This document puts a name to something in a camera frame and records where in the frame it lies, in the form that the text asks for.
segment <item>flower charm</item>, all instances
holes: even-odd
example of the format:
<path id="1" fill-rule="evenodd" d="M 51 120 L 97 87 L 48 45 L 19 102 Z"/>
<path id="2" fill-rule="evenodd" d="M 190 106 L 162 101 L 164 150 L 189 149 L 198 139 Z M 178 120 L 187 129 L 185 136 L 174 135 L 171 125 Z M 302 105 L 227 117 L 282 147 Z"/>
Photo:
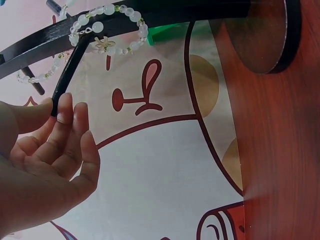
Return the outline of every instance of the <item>flower charm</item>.
<path id="1" fill-rule="evenodd" d="M 101 41 L 98 37 L 95 37 L 94 40 L 97 42 L 97 44 L 95 45 L 100 51 L 107 51 L 108 47 L 113 47 L 114 45 L 116 45 L 116 43 L 114 41 L 108 41 L 108 37 L 104 36 L 103 37 L 103 41 Z"/>

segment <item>finger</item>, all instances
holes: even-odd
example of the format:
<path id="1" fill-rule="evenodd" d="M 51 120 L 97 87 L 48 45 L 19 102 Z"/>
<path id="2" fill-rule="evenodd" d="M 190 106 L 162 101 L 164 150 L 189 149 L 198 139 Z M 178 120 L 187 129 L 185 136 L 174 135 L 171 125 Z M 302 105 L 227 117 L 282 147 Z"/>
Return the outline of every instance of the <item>finger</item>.
<path id="1" fill-rule="evenodd" d="M 58 115 L 48 141 L 41 145 L 32 156 L 50 165 L 60 157 L 66 148 L 73 119 L 72 95 L 65 93 L 59 100 Z"/>
<path id="2" fill-rule="evenodd" d="M 20 148 L 26 156 L 32 156 L 35 151 L 48 140 L 55 123 L 56 118 L 51 116 L 42 127 L 32 133 L 32 136 L 25 136 L 18 139 L 16 146 Z"/>
<path id="3" fill-rule="evenodd" d="M 83 163 L 80 175 L 71 181 L 78 192 L 75 205 L 86 200 L 97 189 L 98 185 L 100 156 L 91 131 L 87 131 L 82 136 L 81 152 Z"/>
<path id="4" fill-rule="evenodd" d="M 62 156 L 52 166 L 63 178 L 70 180 L 82 163 L 81 138 L 89 130 L 88 105 L 84 102 L 74 107 L 73 126 Z"/>
<path id="5" fill-rule="evenodd" d="M 45 104 L 22 107 L 0 102 L 0 154 L 8 158 L 18 134 L 40 128 L 49 118 L 52 101 Z"/>
<path id="6" fill-rule="evenodd" d="M 53 102 L 51 98 L 45 99 L 36 106 L 7 105 L 15 116 L 19 134 L 31 133 L 43 126 L 49 119 Z"/>

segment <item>hand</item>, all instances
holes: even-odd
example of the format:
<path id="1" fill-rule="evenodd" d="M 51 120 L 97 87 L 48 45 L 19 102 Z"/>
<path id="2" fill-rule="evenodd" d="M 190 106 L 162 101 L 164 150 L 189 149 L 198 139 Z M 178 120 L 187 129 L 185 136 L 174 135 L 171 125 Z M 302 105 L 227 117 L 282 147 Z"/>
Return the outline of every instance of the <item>hand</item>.
<path id="1" fill-rule="evenodd" d="M 57 118 L 52 107 L 51 99 L 32 107 L 0 102 L 0 238 L 61 217 L 97 188 L 100 157 L 87 104 L 73 110 L 66 93 Z"/>

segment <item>cartoon print backdrop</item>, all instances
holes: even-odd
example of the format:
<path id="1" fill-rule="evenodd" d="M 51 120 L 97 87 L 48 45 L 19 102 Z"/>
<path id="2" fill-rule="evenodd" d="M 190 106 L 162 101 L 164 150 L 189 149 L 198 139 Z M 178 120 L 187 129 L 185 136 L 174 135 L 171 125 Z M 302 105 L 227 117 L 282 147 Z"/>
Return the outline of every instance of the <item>cartoon print backdrop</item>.
<path id="1" fill-rule="evenodd" d="M 106 4 L 77 2 L 71 14 Z M 0 49 L 56 21 L 45 1 L 11 0 L 0 8 L 1 22 L 8 13 L 19 31 Z M 98 188 L 65 216 L 5 239 L 245 239 L 237 138 L 212 30 L 200 21 L 166 34 L 174 37 L 133 55 L 84 55 L 68 91 L 74 103 L 88 103 L 101 155 Z M 125 45 L 134 37 L 113 40 Z M 38 74 L 52 60 L 30 67 Z M 52 95 L 61 71 L 43 84 L 45 96 L 12 74 L 0 81 L 0 100 L 36 105 Z"/>

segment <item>reddish wood surface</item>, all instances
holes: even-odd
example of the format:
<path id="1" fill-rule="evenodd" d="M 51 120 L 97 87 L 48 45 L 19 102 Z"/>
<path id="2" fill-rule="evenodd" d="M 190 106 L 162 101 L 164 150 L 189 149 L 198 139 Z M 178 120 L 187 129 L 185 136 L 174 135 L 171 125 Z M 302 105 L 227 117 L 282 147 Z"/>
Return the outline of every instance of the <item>reddish wood surface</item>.
<path id="1" fill-rule="evenodd" d="M 256 75 L 216 37 L 241 161 L 247 240 L 320 239 L 320 1 L 301 0 L 291 66 Z"/>

